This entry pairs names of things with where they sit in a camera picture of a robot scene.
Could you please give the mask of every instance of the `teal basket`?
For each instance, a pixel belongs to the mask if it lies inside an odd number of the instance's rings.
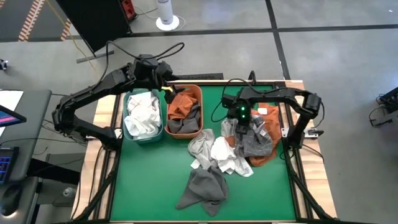
[[[152,93],[154,94],[154,96],[159,98],[159,110],[160,110],[160,127],[159,127],[159,132],[157,133],[157,135],[155,135],[154,137],[151,138],[145,138],[145,139],[133,139],[132,136],[130,135],[129,131],[127,130],[126,125],[124,124],[124,119],[128,116],[129,112],[127,110],[127,102],[129,100],[129,97],[131,95],[136,95],[139,93],[145,93],[148,92],[148,89],[142,89],[142,88],[138,88],[133,90],[133,92],[127,92],[126,95],[124,96],[123,99],[123,134],[124,137],[130,141],[134,141],[138,144],[145,144],[145,143],[150,143],[150,142],[156,142],[159,141],[162,138],[162,134],[163,134],[163,117],[162,117],[162,103],[160,102],[160,97],[159,97],[159,92],[157,90],[152,90]]]

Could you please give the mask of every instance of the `monitor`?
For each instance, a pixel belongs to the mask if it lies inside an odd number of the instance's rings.
[[[0,105],[0,128],[26,122],[26,118]]]

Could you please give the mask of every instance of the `green mat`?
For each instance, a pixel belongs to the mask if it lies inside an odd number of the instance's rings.
[[[221,134],[220,122],[212,123],[210,116],[220,102],[223,87],[202,86],[201,89],[204,128],[211,128],[217,138]],[[240,89],[241,86],[229,86],[226,93],[235,94]],[[161,100],[166,118],[163,94]],[[219,107],[215,119],[225,114],[226,109]],[[166,132],[161,141],[146,145],[123,141],[111,221],[295,220],[286,165],[278,157],[262,167],[253,167],[254,174],[250,177],[225,174],[229,195],[215,217],[207,215],[200,203],[183,210],[175,209],[194,160],[187,151],[189,141],[174,139]]]

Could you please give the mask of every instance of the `wooden board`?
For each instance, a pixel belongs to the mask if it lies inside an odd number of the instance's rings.
[[[192,83],[198,83],[201,82],[201,80],[192,80]],[[203,82],[214,82],[214,83],[225,83],[226,80],[203,80]],[[283,82],[281,80],[258,80],[258,82]],[[298,89],[304,89],[304,84],[303,81],[300,80],[289,80],[285,81],[287,87],[292,87],[292,88],[298,88]],[[118,109],[118,117],[116,120],[116,126],[120,127],[120,120],[122,117],[122,110],[123,110],[123,96],[121,96],[121,101],[119,104],[119,109]],[[112,113],[113,113],[113,106],[114,106],[114,101],[115,101],[115,96],[107,96],[104,97],[100,100],[98,100],[98,105],[94,117],[94,124],[105,127],[109,126],[111,123],[111,118],[112,118]],[[292,111],[292,116],[294,121],[297,120],[298,115],[294,110]],[[289,124],[287,123],[287,117],[285,113],[285,108],[281,104],[281,112],[282,112],[282,119],[284,120],[285,127],[288,127]],[[320,152],[319,144],[317,140],[309,140],[306,139],[304,140],[304,144],[314,148],[318,152]],[[89,195],[90,195],[90,189],[91,189],[91,182],[94,177],[94,186],[93,186],[93,193],[92,196],[97,191],[98,188],[98,183],[100,181],[100,175],[101,175],[101,170],[102,170],[102,164],[103,164],[103,157],[104,157],[104,151],[102,150],[100,152],[100,157],[98,164],[96,166],[96,172],[95,175],[93,176],[94,173],[94,164],[96,160],[97,153],[101,147],[101,144],[98,140],[90,141],[87,146],[87,151],[86,151],[86,156],[85,156],[85,161],[83,163],[83,168],[81,171],[81,192],[80,196],[78,195],[75,198],[75,203],[73,205],[73,210],[75,210],[75,207],[77,205],[78,198],[80,198],[78,208],[76,211],[76,215],[74,217],[79,216],[79,214],[83,211],[83,209],[88,205],[89,202]],[[325,166],[323,165],[322,159],[314,154],[313,152],[310,152],[306,149],[301,149],[301,159],[302,159],[302,164],[303,164],[303,169],[304,169],[304,174],[305,178],[307,181],[307,187],[311,194],[314,196],[314,198],[317,200],[317,202],[323,207],[323,209],[331,216],[336,217],[336,210],[335,206],[333,203],[333,199],[331,197],[331,192],[329,188],[329,182],[328,178],[326,176],[326,171],[325,171]],[[110,163],[109,163],[109,169],[108,172],[113,164],[114,160],[114,154],[111,155],[110,158]],[[303,196],[300,193],[299,189],[297,189],[297,195],[298,195],[298,200],[299,200],[299,206],[300,206],[300,211],[302,214],[302,217],[306,217],[305,215],[305,207],[304,207],[304,202],[303,202]],[[104,193],[102,203],[101,203],[101,209],[99,211],[99,218],[105,218],[105,211],[106,211],[106,204],[108,202],[108,195],[109,195],[109,188],[108,190]]]

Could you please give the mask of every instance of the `concrete floor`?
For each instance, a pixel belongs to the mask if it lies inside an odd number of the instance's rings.
[[[394,0],[271,0],[278,27],[359,26],[398,24]],[[153,2],[137,0],[151,10]],[[264,1],[175,0],[174,11],[183,16],[184,30],[269,28]],[[132,23],[134,32],[158,32],[145,15]],[[320,126],[322,153],[336,211],[342,220],[396,223],[398,214],[397,126],[372,128],[369,112],[375,97],[398,86],[397,29],[280,33],[290,76],[304,80],[306,89],[318,93],[326,116]],[[117,43],[134,53],[150,53],[185,42],[183,51],[167,59],[177,75],[223,72],[225,79],[247,78],[255,70],[258,79],[283,79],[272,33],[136,37]],[[0,56],[11,69],[0,73],[0,88],[49,88],[71,93],[94,83],[96,77],[73,42],[0,43]],[[120,50],[109,58],[109,71],[132,61]],[[104,59],[93,61],[102,71]],[[57,104],[53,96],[49,111]],[[80,111],[92,121],[95,104]],[[47,138],[53,133],[42,132]],[[48,153],[84,152],[80,146],[40,142]],[[52,221],[50,212],[42,220]]]

